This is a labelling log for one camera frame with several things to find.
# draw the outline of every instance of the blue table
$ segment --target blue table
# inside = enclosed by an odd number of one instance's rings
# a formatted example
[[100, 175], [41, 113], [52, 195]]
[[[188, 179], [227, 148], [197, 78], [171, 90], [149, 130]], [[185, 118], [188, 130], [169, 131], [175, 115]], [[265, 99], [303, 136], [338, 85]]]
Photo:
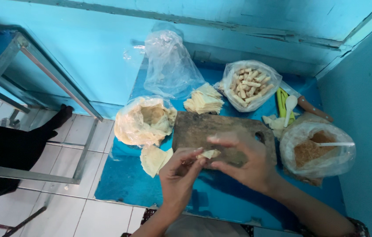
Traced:
[[[204, 79], [210, 84], [221, 80], [224, 65], [200, 62], [196, 62], [196, 64]], [[303, 94], [314, 106], [322, 109], [315, 78], [291, 74], [282, 74], [282, 76], [285, 82]], [[143, 89], [145, 77], [146, 70], [140, 70], [131, 98], [152, 95]], [[257, 120], [261, 120], [263, 115], [277, 114], [278, 116], [275, 98], [272, 96], [258, 110], [249, 113], [237, 112], [228, 100], [223, 98], [225, 104], [220, 115]], [[183, 100], [172, 100], [172, 103], [177, 110], [185, 110]], [[295, 111], [303, 112], [299, 107]], [[171, 145], [172, 135], [166, 137], [161, 149], [166, 151], [171, 148]], [[157, 208], [161, 206], [163, 199], [160, 180], [158, 176], [152, 179], [142, 170], [139, 159], [140, 152], [139, 148], [125, 145], [117, 138], [114, 139], [113, 149], [105, 163], [101, 181], [95, 192], [97, 199], [141, 207]], [[346, 215], [338, 177], [325, 178], [322, 187], [318, 188], [285, 175], [280, 162], [277, 168], [286, 180]], [[193, 189], [192, 198], [185, 210], [189, 214], [241, 224], [261, 225], [270, 229], [297, 230], [297, 218], [287, 208], [219, 171], [203, 170], [194, 183]]]

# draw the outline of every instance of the knife handle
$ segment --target knife handle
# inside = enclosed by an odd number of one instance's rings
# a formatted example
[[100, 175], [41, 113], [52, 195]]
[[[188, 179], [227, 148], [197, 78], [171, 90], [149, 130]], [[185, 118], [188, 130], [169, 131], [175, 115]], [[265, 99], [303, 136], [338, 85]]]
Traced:
[[297, 99], [297, 104], [300, 105], [306, 112], [313, 113], [321, 118], [324, 118], [330, 122], [334, 121], [334, 119], [329, 116], [328, 114], [324, 113], [323, 111], [315, 108], [311, 103], [309, 103], [304, 96], [300, 96]]

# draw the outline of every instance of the knife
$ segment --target knife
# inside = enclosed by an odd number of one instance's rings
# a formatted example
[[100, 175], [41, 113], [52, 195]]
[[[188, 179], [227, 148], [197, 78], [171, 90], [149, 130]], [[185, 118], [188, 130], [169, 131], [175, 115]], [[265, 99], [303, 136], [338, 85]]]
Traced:
[[284, 81], [281, 81], [281, 84], [279, 85], [287, 94], [294, 95], [297, 97], [297, 104], [300, 105], [306, 112], [313, 113], [321, 118], [324, 118], [330, 122], [334, 121], [334, 119], [329, 116], [328, 114], [324, 113], [323, 111], [315, 108], [311, 103], [309, 103], [304, 96], [302, 96], [300, 93], [298, 93], [295, 89], [293, 89], [291, 86], [289, 86]]

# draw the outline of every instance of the patterned sleeve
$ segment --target patterned sleeve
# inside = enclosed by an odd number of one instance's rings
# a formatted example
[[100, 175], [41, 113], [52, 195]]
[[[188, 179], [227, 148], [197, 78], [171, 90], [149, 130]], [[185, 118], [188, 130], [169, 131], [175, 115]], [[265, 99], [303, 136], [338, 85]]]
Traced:
[[[356, 231], [353, 233], [347, 234], [343, 237], [370, 237], [369, 230], [361, 221], [355, 220], [353, 218], [347, 217], [347, 219], [356, 227]], [[307, 228], [301, 230], [301, 234], [304, 237], [316, 237], [312, 232]]]

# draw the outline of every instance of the fingernail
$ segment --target fingernail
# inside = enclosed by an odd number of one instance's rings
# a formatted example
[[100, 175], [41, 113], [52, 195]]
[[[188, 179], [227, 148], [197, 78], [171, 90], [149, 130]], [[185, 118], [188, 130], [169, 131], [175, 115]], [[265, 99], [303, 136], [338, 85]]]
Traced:
[[201, 159], [199, 159], [199, 164], [200, 164], [200, 165], [204, 165], [206, 162], [207, 162], [207, 161], [206, 161], [205, 158], [201, 158]]
[[210, 142], [217, 142], [217, 141], [218, 141], [218, 138], [217, 138], [216, 136], [209, 136], [209, 137], [208, 137], [208, 140], [209, 140]]
[[216, 168], [218, 166], [217, 164], [218, 164], [217, 162], [212, 162], [211, 167]]

